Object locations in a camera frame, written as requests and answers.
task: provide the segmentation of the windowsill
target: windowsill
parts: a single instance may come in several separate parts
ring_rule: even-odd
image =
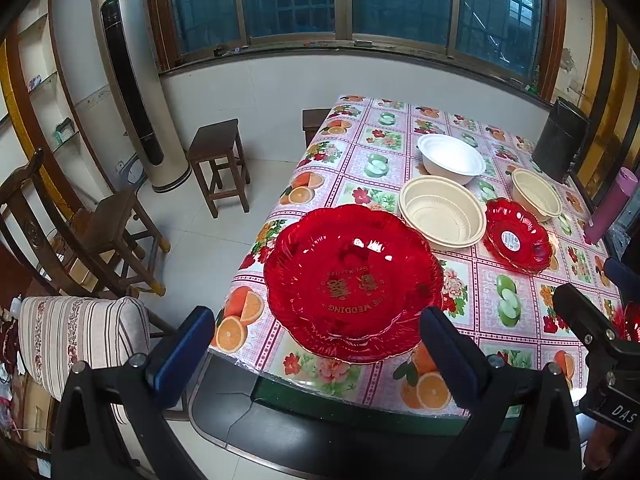
[[[227,52],[219,57],[214,57],[213,54],[211,54],[209,57],[203,57],[202,59],[184,63],[176,68],[165,70],[164,72],[159,73],[159,75],[161,77],[166,77],[183,72],[189,72],[204,66],[235,60],[251,59],[255,57],[316,53],[383,57],[386,59],[396,59],[415,64],[427,65],[489,84],[505,92],[517,95],[546,110],[551,110],[552,106],[551,103],[541,99],[538,95],[527,92],[520,84],[510,81],[498,73],[491,73],[491,70],[488,72],[481,72],[478,70],[478,67],[457,59],[447,58],[444,54],[399,45],[375,44],[373,47],[356,46],[353,41],[291,41],[289,43],[271,43],[268,45],[246,46],[238,52]]]

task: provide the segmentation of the metal screw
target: metal screw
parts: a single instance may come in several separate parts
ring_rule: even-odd
[[[86,368],[86,363],[84,361],[78,361],[71,367],[71,371],[75,374],[79,374],[80,372],[84,372]]]
[[[131,366],[133,366],[134,368],[140,368],[141,366],[143,366],[146,363],[146,355],[138,353],[138,354],[133,354],[130,358],[129,358],[129,364]]]
[[[558,363],[549,363],[547,366],[553,375],[560,375],[562,373],[562,368],[559,367]]]
[[[491,354],[486,358],[492,368],[502,368],[504,366],[504,359],[498,354]]]

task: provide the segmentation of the striped cushion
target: striped cushion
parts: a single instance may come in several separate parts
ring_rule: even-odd
[[[135,298],[26,298],[18,337],[27,371],[57,400],[75,362],[105,368],[119,366],[137,352],[149,353],[148,317]],[[116,419],[127,422],[121,406]]]

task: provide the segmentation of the floral tablecloth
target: floral tablecloth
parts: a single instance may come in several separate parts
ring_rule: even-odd
[[[457,137],[482,154],[486,173],[467,187],[484,202],[510,198],[515,168],[542,173],[531,160],[533,144],[496,126],[419,105],[341,96],[233,278],[210,350],[255,372],[346,402],[426,416],[465,415],[446,387],[441,391],[443,383],[424,352],[361,366],[300,348],[272,316],[262,275],[278,234],[315,208],[356,203],[398,214],[402,184],[426,173],[416,143],[429,134]],[[505,269],[482,243],[456,252],[434,251],[444,270],[443,309],[486,354],[498,353],[527,368],[555,360],[571,388],[585,388],[586,351],[553,311],[554,290],[571,282],[609,317],[620,309],[620,297],[602,272],[607,257],[603,243],[587,245],[582,237],[588,210],[577,188],[572,182],[548,181],[563,206],[562,216],[545,224],[554,247],[550,268],[535,276]],[[515,324],[510,319],[505,323],[498,305],[516,301],[514,296],[521,316]]]

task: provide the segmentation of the tiled floor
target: tiled floor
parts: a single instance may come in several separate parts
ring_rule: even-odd
[[[294,163],[268,160],[249,160],[247,165],[251,174],[251,184],[246,188],[250,206],[247,214],[238,197],[232,197],[216,201],[220,214],[214,219],[193,175],[182,186],[165,194],[154,193],[148,183],[138,193],[140,203],[172,245],[156,270],[166,294],[160,298],[143,293],[140,298],[174,326],[196,305],[218,312],[240,262],[296,167]],[[209,179],[208,166],[203,166],[203,170]],[[222,171],[222,177],[225,189],[233,187],[228,170]],[[129,227],[131,232],[142,230],[140,223],[133,220]],[[188,422],[170,422],[170,426],[210,480],[293,478],[219,448],[197,434]],[[133,457],[148,466],[130,428],[123,431],[123,436]]]

